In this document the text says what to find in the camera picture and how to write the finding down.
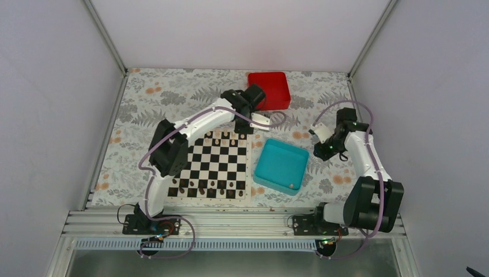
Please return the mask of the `teal tray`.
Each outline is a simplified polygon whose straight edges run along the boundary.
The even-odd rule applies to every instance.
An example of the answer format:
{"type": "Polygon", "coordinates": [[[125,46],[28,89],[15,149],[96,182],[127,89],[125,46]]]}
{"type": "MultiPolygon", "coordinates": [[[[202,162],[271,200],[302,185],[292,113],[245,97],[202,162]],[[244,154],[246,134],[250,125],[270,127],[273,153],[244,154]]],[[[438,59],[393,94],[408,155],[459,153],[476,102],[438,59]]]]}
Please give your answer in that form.
{"type": "Polygon", "coordinates": [[[289,196],[302,187],[309,161],[309,152],[273,138],[265,141],[253,171],[253,181],[289,196]]]}

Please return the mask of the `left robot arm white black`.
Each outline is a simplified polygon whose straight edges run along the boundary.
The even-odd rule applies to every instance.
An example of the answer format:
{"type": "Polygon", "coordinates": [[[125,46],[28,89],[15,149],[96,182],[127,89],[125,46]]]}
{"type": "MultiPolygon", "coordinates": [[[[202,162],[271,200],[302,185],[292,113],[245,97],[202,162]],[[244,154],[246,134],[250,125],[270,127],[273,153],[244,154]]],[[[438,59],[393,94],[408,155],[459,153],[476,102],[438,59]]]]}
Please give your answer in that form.
{"type": "Polygon", "coordinates": [[[230,89],[194,115],[176,122],[164,119],[157,124],[148,152],[138,163],[140,170],[150,173],[144,196],[134,208],[137,225],[143,232],[152,234],[159,229],[168,188],[165,178],[172,178],[185,168],[189,146],[229,122],[234,122],[238,134],[251,134],[254,127],[268,128],[269,123],[253,120],[265,99],[265,92],[257,85],[244,91],[230,89]]]}

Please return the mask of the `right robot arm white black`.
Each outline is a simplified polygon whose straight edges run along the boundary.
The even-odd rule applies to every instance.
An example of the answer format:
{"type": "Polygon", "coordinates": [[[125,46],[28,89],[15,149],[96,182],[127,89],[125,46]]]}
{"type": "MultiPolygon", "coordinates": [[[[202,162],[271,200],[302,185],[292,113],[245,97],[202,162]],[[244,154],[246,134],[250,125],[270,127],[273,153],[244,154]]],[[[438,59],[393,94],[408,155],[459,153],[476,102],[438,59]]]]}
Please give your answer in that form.
{"type": "Polygon", "coordinates": [[[336,114],[336,127],[330,131],[314,121],[310,133],[318,137],[313,154],[323,161],[348,153],[357,176],[344,203],[320,203],[314,210],[312,226],[326,235],[334,224],[389,233],[394,227],[404,195],[402,183],[386,172],[374,145],[368,123],[361,123],[354,108],[341,108],[336,114]]]}

